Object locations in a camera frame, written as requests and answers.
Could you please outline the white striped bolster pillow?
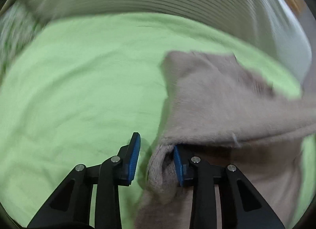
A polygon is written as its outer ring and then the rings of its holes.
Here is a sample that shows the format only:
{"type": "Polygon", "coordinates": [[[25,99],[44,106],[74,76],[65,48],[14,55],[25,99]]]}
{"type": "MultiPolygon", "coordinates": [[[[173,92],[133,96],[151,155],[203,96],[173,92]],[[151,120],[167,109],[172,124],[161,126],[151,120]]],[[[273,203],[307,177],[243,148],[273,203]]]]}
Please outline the white striped bolster pillow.
{"type": "Polygon", "coordinates": [[[182,16],[246,41],[280,61],[298,81],[312,62],[309,40],[284,0],[23,0],[43,21],[121,12],[182,16]]]}

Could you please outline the beige knit sweater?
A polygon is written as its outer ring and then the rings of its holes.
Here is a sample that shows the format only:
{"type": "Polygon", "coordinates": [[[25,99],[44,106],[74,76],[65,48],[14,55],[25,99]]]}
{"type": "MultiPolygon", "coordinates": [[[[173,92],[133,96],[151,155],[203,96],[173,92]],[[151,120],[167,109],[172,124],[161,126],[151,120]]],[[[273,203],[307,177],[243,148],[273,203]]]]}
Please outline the beige knit sweater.
{"type": "Polygon", "coordinates": [[[179,187],[172,152],[235,164],[281,222],[293,218],[302,184],[301,146],[315,133],[315,99],[290,100],[234,55],[169,52],[164,128],[147,167],[136,228],[188,228],[192,190],[179,187]]]}

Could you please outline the green white patterned pillow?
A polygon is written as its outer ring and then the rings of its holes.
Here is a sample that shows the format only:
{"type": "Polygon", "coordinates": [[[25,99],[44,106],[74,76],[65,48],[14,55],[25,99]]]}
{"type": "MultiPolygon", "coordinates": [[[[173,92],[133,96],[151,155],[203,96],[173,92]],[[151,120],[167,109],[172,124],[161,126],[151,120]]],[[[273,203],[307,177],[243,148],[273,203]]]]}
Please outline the green white patterned pillow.
{"type": "Polygon", "coordinates": [[[1,77],[42,28],[39,20],[20,1],[1,15],[1,77]]]}

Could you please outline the light green bed sheet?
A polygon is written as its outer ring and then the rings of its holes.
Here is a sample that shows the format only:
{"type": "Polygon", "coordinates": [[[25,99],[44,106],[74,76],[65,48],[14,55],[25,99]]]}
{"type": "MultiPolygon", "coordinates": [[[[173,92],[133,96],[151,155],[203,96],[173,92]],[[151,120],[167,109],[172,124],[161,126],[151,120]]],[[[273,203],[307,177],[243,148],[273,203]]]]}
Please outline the light green bed sheet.
{"type": "Polygon", "coordinates": [[[300,83],[280,63],[224,32],[183,17],[133,13],[48,24],[1,85],[1,204],[26,226],[77,165],[116,155],[141,135],[135,180],[119,188],[133,228],[167,98],[160,65],[170,50],[233,53],[284,95],[300,83]]]}

